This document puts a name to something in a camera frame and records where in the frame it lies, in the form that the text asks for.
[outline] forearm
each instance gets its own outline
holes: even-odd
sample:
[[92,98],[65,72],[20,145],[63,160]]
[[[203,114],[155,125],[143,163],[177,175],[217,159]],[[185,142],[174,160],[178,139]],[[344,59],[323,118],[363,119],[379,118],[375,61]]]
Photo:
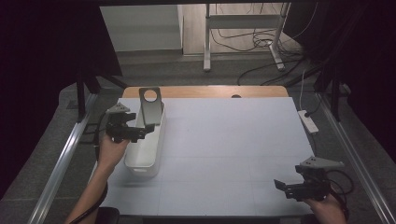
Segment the forearm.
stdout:
[[[70,213],[65,223],[70,223],[75,218],[79,217],[85,211],[90,209],[102,196],[103,191],[106,187],[106,182],[111,175],[112,170],[101,169],[97,167],[93,172],[92,178],[87,185],[87,188],[84,189],[76,206],[73,211]],[[84,218],[79,223],[94,223],[96,219],[97,211],[92,212],[89,216]]]

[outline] round hole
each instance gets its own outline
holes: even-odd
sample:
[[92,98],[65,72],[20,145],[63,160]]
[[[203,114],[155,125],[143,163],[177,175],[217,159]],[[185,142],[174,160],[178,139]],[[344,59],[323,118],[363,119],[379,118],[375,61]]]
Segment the round hole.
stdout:
[[147,100],[148,102],[154,102],[157,100],[157,92],[155,91],[148,90],[145,92],[144,96],[145,100]]

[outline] table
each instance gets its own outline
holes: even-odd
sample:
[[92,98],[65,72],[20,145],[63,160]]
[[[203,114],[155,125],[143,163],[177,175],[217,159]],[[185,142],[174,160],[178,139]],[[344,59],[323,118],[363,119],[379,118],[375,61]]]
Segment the table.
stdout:
[[[132,112],[139,109],[138,89],[127,88],[120,99]],[[274,185],[274,178],[301,183],[294,165],[312,155],[283,87],[162,87],[161,92],[167,124],[160,172],[142,180],[119,163],[102,206],[143,217],[311,213]],[[232,99],[236,94],[242,98]]]

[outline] power strip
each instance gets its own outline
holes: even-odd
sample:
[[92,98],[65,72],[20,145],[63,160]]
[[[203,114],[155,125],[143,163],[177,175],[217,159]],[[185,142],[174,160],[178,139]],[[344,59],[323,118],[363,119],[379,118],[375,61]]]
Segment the power strip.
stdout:
[[306,118],[305,113],[305,110],[298,111],[300,119],[303,122],[305,128],[309,131],[309,133],[317,133],[319,131],[317,125],[315,125],[314,121],[310,117]]

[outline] human arm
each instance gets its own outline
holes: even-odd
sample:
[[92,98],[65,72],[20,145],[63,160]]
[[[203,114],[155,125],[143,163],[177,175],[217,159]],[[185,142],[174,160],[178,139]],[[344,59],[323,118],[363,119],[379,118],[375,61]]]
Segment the human arm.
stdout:
[[320,224],[347,224],[344,212],[337,200],[329,194],[323,201],[305,199]]
[[[72,222],[100,199],[105,190],[106,182],[124,155],[128,143],[128,140],[123,140],[117,144],[107,134],[103,136],[100,144],[99,160],[92,178],[64,223]],[[94,223],[96,215],[97,209],[79,223]]]

